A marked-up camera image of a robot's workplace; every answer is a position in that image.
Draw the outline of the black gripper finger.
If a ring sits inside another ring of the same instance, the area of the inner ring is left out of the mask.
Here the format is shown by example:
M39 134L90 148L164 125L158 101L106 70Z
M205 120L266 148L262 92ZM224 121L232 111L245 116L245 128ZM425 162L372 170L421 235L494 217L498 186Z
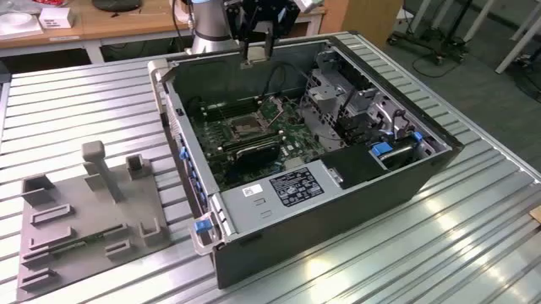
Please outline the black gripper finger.
M249 47L250 47L250 31L240 35L240 48L241 48L241 57L244 61L248 61Z
M266 33L266 40L265 40L265 56L269 60L273 56L276 43L280 41L280 31L269 31Z

